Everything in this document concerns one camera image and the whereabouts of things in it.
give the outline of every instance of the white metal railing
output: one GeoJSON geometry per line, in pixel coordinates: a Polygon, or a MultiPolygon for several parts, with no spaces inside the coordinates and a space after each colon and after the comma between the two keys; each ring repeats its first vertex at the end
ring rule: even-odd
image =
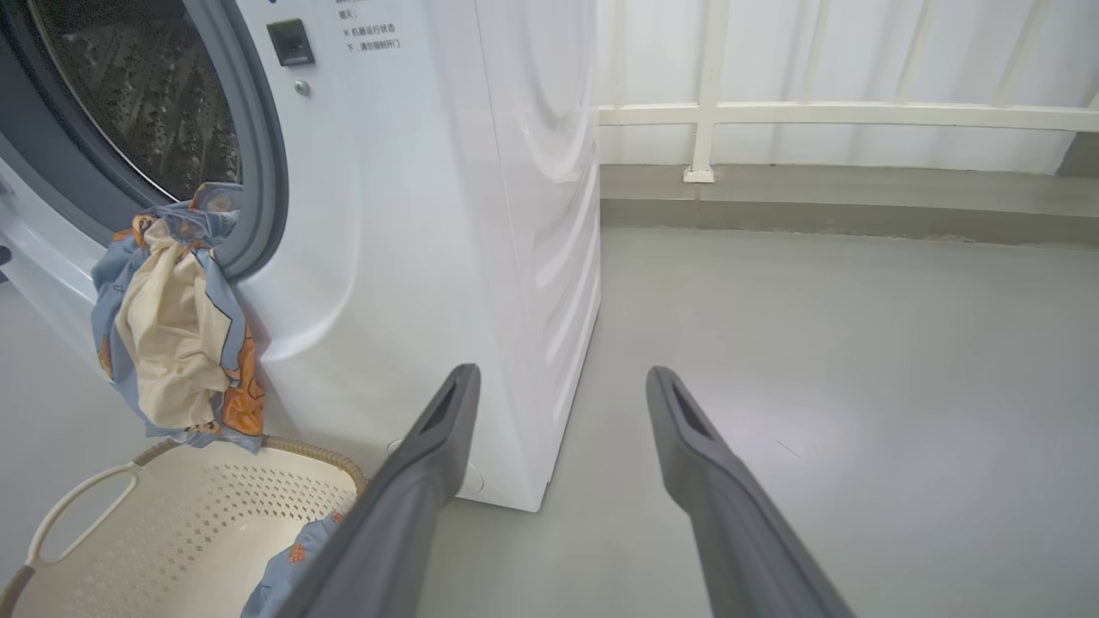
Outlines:
{"type": "Polygon", "coordinates": [[[909,102],[912,81],[928,44],[928,31],[939,0],[923,0],[901,76],[891,101],[813,101],[813,84],[820,65],[821,44],[828,29],[832,0],[818,0],[817,23],[801,93],[797,101],[721,102],[721,74],[725,60],[725,32],[730,0],[709,0],[702,42],[702,74],[698,103],[624,104],[625,45],[622,29],[626,0],[615,1],[618,42],[614,52],[614,103],[600,106],[602,125],[693,124],[695,151],[684,172],[685,183],[713,183],[710,154],[717,124],[825,123],[825,124],[923,124],[937,126],[989,126],[1099,132],[1099,92],[1087,108],[1009,106],[1007,101],[1034,49],[1034,42],[1048,10],[1050,0],[1033,0],[1026,21],[991,104],[909,102]]]}

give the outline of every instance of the scratch on floor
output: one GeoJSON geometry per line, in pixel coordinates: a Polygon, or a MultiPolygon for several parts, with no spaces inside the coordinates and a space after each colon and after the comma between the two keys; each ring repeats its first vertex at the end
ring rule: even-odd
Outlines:
{"type": "Polygon", "coordinates": [[[803,461],[803,462],[806,462],[806,463],[809,463],[809,460],[807,460],[806,457],[802,457],[801,455],[799,455],[798,453],[796,453],[796,452],[793,451],[793,449],[791,449],[791,448],[787,446],[786,444],[782,444],[782,441],[781,441],[781,440],[775,440],[775,442],[778,442],[778,445],[779,445],[779,446],[781,446],[781,448],[786,449],[787,451],[789,451],[789,452],[793,453],[793,456],[798,457],[799,460],[801,460],[801,461],[803,461]]]}

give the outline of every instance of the washing machine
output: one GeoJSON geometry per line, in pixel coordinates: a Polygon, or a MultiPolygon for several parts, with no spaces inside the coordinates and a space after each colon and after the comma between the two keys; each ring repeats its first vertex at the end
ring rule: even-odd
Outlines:
{"type": "Polygon", "coordinates": [[[74,354],[112,233],[240,183],[267,431],[373,470],[476,363],[459,496],[540,508],[600,301],[593,1],[0,5],[0,272],[74,354]]]}

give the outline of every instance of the fabric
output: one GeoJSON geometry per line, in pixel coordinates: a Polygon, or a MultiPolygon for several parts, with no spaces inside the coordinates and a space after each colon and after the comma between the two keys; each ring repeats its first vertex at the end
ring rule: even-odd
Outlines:
{"type": "Polygon", "coordinates": [[[335,511],[320,521],[307,523],[292,545],[267,561],[264,578],[252,591],[247,603],[244,604],[244,610],[241,611],[241,618],[276,616],[342,518],[343,516],[335,511]]]}
{"type": "Polygon", "coordinates": [[[147,435],[259,449],[255,344],[213,249],[232,232],[242,192],[207,183],[190,202],[136,216],[92,269],[100,365],[147,435]]]}

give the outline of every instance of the beige laundry basket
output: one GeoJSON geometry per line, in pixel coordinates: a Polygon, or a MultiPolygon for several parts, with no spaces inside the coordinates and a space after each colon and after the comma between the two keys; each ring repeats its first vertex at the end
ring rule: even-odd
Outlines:
{"type": "Polygon", "coordinates": [[[62,498],[0,597],[0,618],[238,617],[267,561],[366,487],[349,459],[290,440],[265,437],[257,455],[226,442],[175,446],[163,442],[62,498]],[[118,475],[130,476],[122,496],[56,562],[44,560],[62,514],[118,475]]]}

